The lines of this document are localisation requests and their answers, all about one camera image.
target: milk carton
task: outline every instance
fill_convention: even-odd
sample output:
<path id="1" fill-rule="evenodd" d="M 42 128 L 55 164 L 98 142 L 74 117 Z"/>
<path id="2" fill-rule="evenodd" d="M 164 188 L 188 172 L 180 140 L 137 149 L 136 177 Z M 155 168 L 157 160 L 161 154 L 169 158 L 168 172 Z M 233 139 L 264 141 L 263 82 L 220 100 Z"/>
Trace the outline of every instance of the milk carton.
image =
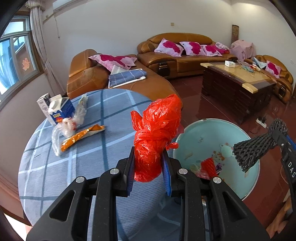
<path id="1" fill-rule="evenodd" d="M 49 101 L 48 113 L 56 124 L 61 122 L 64 118 L 74 116 L 75 108 L 69 97 L 63 98 L 61 95 L 56 95 L 50 98 Z"/>
<path id="2" fill-rule="evenodd" d="M 47 94 L 41 96 L 37 100 L 37 104 L 39 105 L 40 109 L 42 110 L 43 114 L 46 116 L 46 118 L 48 119 L 50 124 L 55 126 L 56 125 L 55 121 L 52 119 L 52 117 L 48 113 L 48 108 L 49 108 L 49 104 L 50 104 L 49 99 L 50 99 L 50 95 L 49 95 L 49 93 L 47 93 Z"/>

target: brown sofa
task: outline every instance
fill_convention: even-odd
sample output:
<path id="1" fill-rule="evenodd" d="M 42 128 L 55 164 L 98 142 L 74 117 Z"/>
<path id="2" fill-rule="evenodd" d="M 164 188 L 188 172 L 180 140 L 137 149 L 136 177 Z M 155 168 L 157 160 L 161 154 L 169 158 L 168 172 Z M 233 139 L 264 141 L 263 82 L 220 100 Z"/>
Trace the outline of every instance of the brown sofa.
<path id="1" fill-rule="evenodd" d="M 176 44 L 179 44 L 182 41 L 191 41 L 198 42 L 199 44 L 214 45 L 215 42 L 209 37 L 200 34 L 165 33 L 156 35 L 140 43 L 137 48 L 138 60 L 155 73 L 168 79 L 202 74 L 204 68 L 200 66 L 200 63 L 237 60 L 237 57 L 232 54 L 223 54 L 222 57 L 187 56 L 185 51 L 183 51 L 181 57 L 172 57 L 168 54 L 155 53 L 155 48 L 157 48 L 163 38 Z"/>
<path id="2" fill-rule="evenodd" d="M 276 80 L 276 85 L 274 86 L 274 93 L 284 103 L 287 103 L 291 99 L 293 93 L 292 84 L 294 80 L 292 74 L 287 70 L 286 66 L 275 57 L 269 55 L 256 55 L 255 58 L 264 63 L 266 63 L 266 61 L 268 60 L 281 68 L 279 79 L 273 77 L 272 75 L 270 76 Z M 245 59 L 244 61 L 249 64 L 253 63 L 251 59 Z"/>
<path id="3" fill-rule="evenodd" d="M 67 82 L 67 94 L 70 99 L 89 91 L 107 88 L 110 72 L 96 61 L 88 58 L 95 54 L 97 54 L 95 50 L 87 49 L 73 58 Z M 139 61 L 136 61 L 135 64 L 136 66 L 132 67 L 132 69 L 142 68 L 145 70 L 147 72 L 146 79 L 118 88 L 138 92 L 152 101 L 165 98 L 170 94 L 178 94 L 166 79 L 157 75 Z"/>

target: coffee table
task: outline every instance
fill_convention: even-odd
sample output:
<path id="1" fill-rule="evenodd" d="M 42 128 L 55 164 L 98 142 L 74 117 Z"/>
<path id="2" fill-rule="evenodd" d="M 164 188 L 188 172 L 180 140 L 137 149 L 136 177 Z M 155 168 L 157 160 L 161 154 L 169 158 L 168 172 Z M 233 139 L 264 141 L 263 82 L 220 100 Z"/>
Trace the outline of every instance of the coffee table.
<path id="1" fill-rule="evenodd" d="M 248 72 L 236 64 L 201 63 L 205 67 L 202 94 L 212 96 L 225 105 L 241 124 L 248 116 L 268 105 L 276 81 L 264 70 Z"/>

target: orange wrapper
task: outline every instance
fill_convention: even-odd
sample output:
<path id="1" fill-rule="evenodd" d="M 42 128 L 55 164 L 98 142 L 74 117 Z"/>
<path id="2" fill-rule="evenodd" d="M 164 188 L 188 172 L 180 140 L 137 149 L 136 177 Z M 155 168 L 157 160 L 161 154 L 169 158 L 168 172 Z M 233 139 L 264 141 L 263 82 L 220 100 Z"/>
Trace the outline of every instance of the orange wrapper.
<path id="1" fill-rule="evenodd" d="M 61 144 L 61 151 L 64 152 L 65 150 L 67 150 L 70 146 L 72 146 L 75 142 L 77 142 L 80 139 L 92 136 L 92 135 L 99 133 L 101 131 L 104 131 L 104 130 L 105 130 L 105 126 L 99 126 L 98 124 L 96 124 L 88 129 L 80 131 L 77 134 L 75 134 L 74 136 L 71 136 L 70 138 L 63 141 L 63 143 Z"/>

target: windowsill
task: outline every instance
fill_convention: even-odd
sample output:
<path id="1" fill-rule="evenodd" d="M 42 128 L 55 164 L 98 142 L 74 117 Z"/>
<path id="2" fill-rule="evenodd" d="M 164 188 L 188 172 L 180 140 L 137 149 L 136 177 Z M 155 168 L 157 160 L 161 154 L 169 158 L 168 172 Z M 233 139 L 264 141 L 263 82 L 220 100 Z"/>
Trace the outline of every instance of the windowsill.
<path id="1" fill-rule="evenodd" d="M 15 90 L 13 90 L 6 98 L 1 100 L 0 111 L 19 91 L 21 91 L 27 84 L 31 83 L 34 79 L 36 79 L 38 76 L 42 75 L 43 73 L 44 73 L 44 71 L 42 70 L 39 73 L 37 73 L 36 75 L 32 76 L 30 79 L 24 81 Z"/>

